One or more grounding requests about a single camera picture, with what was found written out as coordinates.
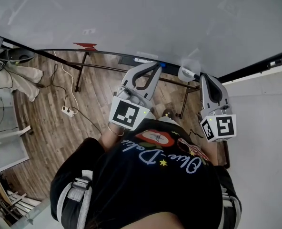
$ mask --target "power strip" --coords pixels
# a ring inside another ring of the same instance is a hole
[[[66,115],[73,117],[74,116],[74,112],[72,110],[70,110],[69,108],[67,108],[66,106],[63,106],[61,108],[61,111],[64,112]]]

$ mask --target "wooden floor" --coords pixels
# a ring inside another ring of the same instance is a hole
[[[68,61],[81,62],[83,52],[57,52],[57,55]],[[127,65],[118,64],[119,57],[93,53],[87,57],[86,62],[114,68],[129,69]],[[55,61],[42,56],[36,56],[24,66],[38,68],[44,71],[40,82],[49,85]],[[64,65],[74,79],[78,71]],[[84,67],[81,78],[81,92],[75,93],[79,108],[101,130],[106,128],[113,92],[117,91],[125,74],[101,69]],[[179,81],[177,77],[163,74],[162,77]],[[75,106],[70,92],[71,78],[62,71],[59,64],[56,72],[55,85],[67,89],[68,97],[66,106]],[[154,114],[161,116],[165,108],[180,112],[185,88],[171,83],[159,82],[153,96]],[[34,199],[45,199],[49,196],[50,182],[66,158],[87,137],[99,138],[96,128],[81,114],[73,118],[61,112],[65,98],[63,89],[49,86],[40,90],[39,96],[31,103],[27,97],[15,92],[14,102],[20,127],[31,125],[34,134],[24,135],[23,142],[26,146],[30,160],[21,163],[3,172],[7,180],[13,184],[14,189],[20,194],[27,193]],[[188,97],[185,113],[182,120],[176,121],[189,133],[192,128],[202,135],[201,128],[195,113],[201,110],[199,91],[191,93]],[[191,135],[194,143],[199,144],[200,138]]]

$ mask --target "bracelet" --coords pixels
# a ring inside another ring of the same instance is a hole
[[[111,128],[109,127],[109,124],[110,124],[110,122],[108,122],[107,127],[108,127],[108,129],[109,129],[112,133],[114,133],[114,134],[117,135],[117,136],[123,136],[123,135],[124,135],[124,131],[123,131],[123,133],[122,133],[121,135],[115,133],[113,130],[111,130]]]

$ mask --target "black cable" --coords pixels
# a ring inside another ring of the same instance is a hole
[[[25,80],[27,80],[27,81],[29,81],[29,82],[35,84],[35,85],[36,85],[37,87],[39,87],[39,88],[47,88],[47,87],[49,87],[49,86],[51,86],[51,85],[52,85],[52,86],[55,86],[55,87],[60,87],[61,89],[63,89],[63,90],[65,91],[65,99],[64,99],[64,104],[63,104],[63,106],[65,106],[65,102],[66,102],[66,99],[67,99],[67,97],[68,97],[68,95],[67,95],[67,90],[66,90],[65,88],[63,88],[62,86],[57,86],[57,85],[55,85],[55,84],[53,83],[54,78],[55,78],[55,73],[57,72],[57,69],[58,69],[58,68],[59,68],[59,65],[58,65],[57,63],[54,64],[53,74],[52,74],[51,77],[50,77],[50,84],[47,85],[47,86],[44,86],[44,85],[42,85],[42,84],[35,83],[35,82],[29,80],[28,78],[26,78],[26,77],[24,77],[24,76],[22,76],[22,75],[20,75],[20,74],[17,74],[17,73],[15,73],[15,72],[13,72],[13,71],[9,71],[9,70],[7,70],[7,71],[8,71],[8,72],[11,72],[11,73],[13,73],[13,74],[19,75],[19,76],[22,77],[23,79],[25,79]]]
[[[1,100],[1,102],[2,102],[2,118],[1,118],[1,120],[0,120],[0,124],[1,124],[2,121],[3,121],[3,118],[4,118],[4,103],[3,103],[3,100],[2,100],[1,97],[0,97],[0,100]]]
[[[11,87],[0,87],[0,89],[11,89],[12,87],[13,87],[13,78],[12,78],[12,76],[11,76],[11,74],[10,74],[10,72],[6,69],[6,68],[4,68],[8,73],[9,73],[9,75],[10,75],[10,77],[11,77],[11,80],[12,80],[12,86]]]
[[[80,112],[81,115],[84,116],[87,120],[89,120],[94,125],[94,127],[97,128],[97,130],[100,132],[100,134],[102,135],[101,130],[89,118],[87,118],[79,109],[77,109],[76,107],[73,107],[73,106],[70,106],[68,109],[70,109],[70,108],[76,109],[78,112]]]
[[[196,132],[194,132],[193,129],[190,129],[190,134],[189,134],[189,136],[191,135],[192,132],[194,133],[194,135],[197,135],[197,136],[199,136],[200,138],[203,138],[203,136],[201,136],[201,135],[197,134]]]
[[[16,129],[16,128],[19,128],[19,126],[17,126],[17,127],[14,127],[13,129],[6,129],[6,130],[2,130],[2,131],[0,131],[0,132],[5,132],[5,131],[12,131],[12,130],[14,130],[14,129]]]
[[[54,69],[53,69],[53,74],[51,75],[51,77],[50,77],[50,84],[49,85],[47,85],[47,86],[43,86],[43,88],[47,88],[47,87],[49,87],[49,86],[55,86],[55,87],[59,87],[59,88],[61,88],[61,89],[63,89],[64,91],[65,91],[65,99],[64,99],[64,103],[63,103],[63,106],[65,106],[65,102],[66,102],[66,99],[67,99],[67,90],[65,89],[65,88],[63,88],[62,86],[57,86],[57,85],[55,85],[54,83],[53,83],[53,81],[54,81],[54,78],[55,78],[55,73],[56,73],[56,71],[57,71],[57,69],[59,68],[59,65],[56,63],[56,64],[54,64]]]

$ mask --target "metal bar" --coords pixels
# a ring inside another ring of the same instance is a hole
[[[78,51],[78,52],[86,51],[86,50],[83,50],[83,49],[56,49],[56,50],[58,50],[58,51]],[[124,57],[140,58],[140,59],[145,59],[145,60],[150,60],[150,61],[156,61],[156,60],[149,59],[149,58],[127,55],[127,54],[123,54],[123,53],[114,53],[114,52],[105,52],[105,51],[94,51],[94,52],[95,53],[103,53],[103,54],[113,54],[113,55],[124,56]],[[263,71],[270,69],[270,63],[271,62],[274,62],[274,61],[277,61],[277,60],[280,60],[280,59],[282,59],[282,52],[279,53],[279,54],[276,54],[276,55],[274,55],[270,58],[262,60],[260,62],[246,66],[245,68],[242,68],[240,70],[234,71],[230,74],[227,74],[227,75],[224,75],[224,76],[221,76],[221,77],[217,77],[217,78],[221,83],[225,83],[225,82],[233,81],[233,80],[243,78],[245,76],[249,76],[249,75],[252,75],[252,74],[261,73]],[[174,67],[178,67],[178,69],[180,68],[180,66],[176,65],[176,64],[169,64],[169,63],[166,63],[166,64],[167,65],[173,65]]]
[[[16,220],[19,220],[20,218],[18,218],[16,215],[14,215],[10,210],[8,210],[8,208],[2,203],[2,200],[0,201],[0,206],[10,215],[12,215]]]
[[[48,58],[48,59],[52,59],[52,60],[57,61],[57,62],[59,62],[59,63],[68,65],[66,60],[64,60],[64,59],[62,59],[62,58],[60,58],[60,57],[57,57],[57,56],[55,56],[55,55],[53,55],[53,54],[51,54],[51,53],[48,53],[48,52],[46,52],[46,51],[35,50],[35,49],[29,48],[29,47],[27,47],[27,46],[24,46],[24,45],[22,45],[22,44],[20,44],[20,43],[14,42],[14,41],[9,40],[9,39],[6,39],[6,38],[3,38],[3,41],[4,41],[4,42],[7,42],[7,43],[9,43],[9,44],[12,44],[12,45],[14,45],[14,46],[17,46],[17,47],[20,47],[20,48],[24,48],[24,49],[29,50],[29,51],[31,51],[31,52],[37,53],[37,54],[39,54],[39,55],[41,55],[41,56],[44,56],[44,57],[46,57],[46,58]],[[79,69],[80,69],[78,66],[76,66],[76,65],[74,65],[74,64],[70,64],[70,65],[68,65],[68,66],[70,66],[71,68],[74,68],[74,69],[76,69],[76,70],[79,70]]]
[[[99,53],[99,54],[111,54],[111,55],[117,55],[120,57],[129,57],[129,58],[138,58],[138,59],[145,59],[149,61],[154,61],[154,62],[162,62],[166,64],[166,67],[162,69],[163,73],[166,74],[171,74],[171,75],[178,75],[178,70],[180,68],[179,65],[173,64],[173,63],[168,63],[168,62],[163,62],[159,60],[153,60],[150,58],[145,58],[145,57],[140,57],[140,56],[134,56],[134,55],[129,55],[129,54],[123,54],[123,53],[117,53],[117,52],[106,52],[106,51],[89,51],[86,49],[45,49],[45,50],[37,50],[37,51],[70,51],[70,52],[93,52],[93,53]]]
[[[177,117],[179,117],[179,119],[183,118],[183,112],[185,109],[185,105],[187,104],[187,100],[188,100],[188,88],[185,90],[185,95],[184,95],[184,100],[183,100],[183,104],[182,104],[182,108],[181,108],[181,113],[180,114],[176,114]]]
[[[82,63],[85,63],[87,55],[88,55],[88,52],[85,52],[84,56],[83,56],[83,59],[82,59]],[[79,69],[78,78],[76,79],[75,88],[74,88],[75,92],[79,92],[80,91],[79,83],[80,83],[80,78],[81,78],[81,75],[82,75],[83,68],[84,68],[84,65],[82,65],[80,67],[80,69]]]
[[[117,71],[117,72],[122,72],[122,73],[126,73],[126,72],[127,72],[127,70],[122,70],[122,69],[117,69],[117,68],[111,68],[111,67],[101,66],[101,65],[95,65],[95,64],[89,64],[89,63],[77,63],[77,62],[72,62],[72,64],[74,64],[74,65],[81,65],[81,66],[87,66],[87,67],[93,67],[93,68],[103,69],[103,70]],[[190,85],[183,84],[183,83],[176,82],[176,81],[172,81],[172,80],[169,80],[169,79],[165,79],[165,78],[161,78],[161,77],[160,77],[159,80],[160,80],[160,81],[163,81],[163,82],[172,83],[172,84],[175,84],[175,85],[178,85],[178,86],[187,87],[187,88],[189,88],[189,89],[198,90],[198,88],[195,87],[195,86],[190,86]]]
[[[185,109],[185,106],[186,106],[186,103],[187,103],[187,100],[188,100],[188,94],[196,92],[199,89],[200,89],[200,87],[198,85],[198,86],[195,87],[195,89],[187,88],[185,90],[185,95],[184,95],[184,100],[183,100],[183,104],[182,104],[182,108],[181,108],[181,113],[180,114],[176,114],[177,117],[179,117],[180,119],[183,118],[183,112],[184,112],[184,109]]]

